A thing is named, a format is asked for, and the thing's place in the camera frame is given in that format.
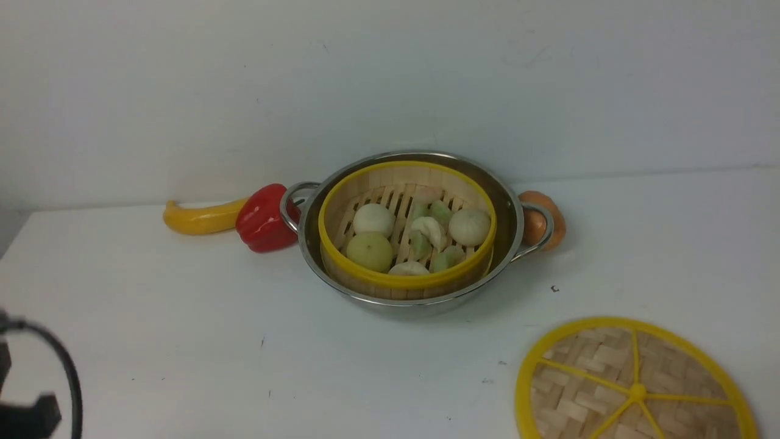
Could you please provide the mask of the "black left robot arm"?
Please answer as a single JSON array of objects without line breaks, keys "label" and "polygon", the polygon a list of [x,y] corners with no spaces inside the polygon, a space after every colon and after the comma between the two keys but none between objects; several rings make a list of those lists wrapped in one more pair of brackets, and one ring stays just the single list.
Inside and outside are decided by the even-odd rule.
[{"label": "black left robot arm", "polygon": [[62,421],[57,398],[42,393],[32,405],[1,404],[2,438],[49,438]]}]

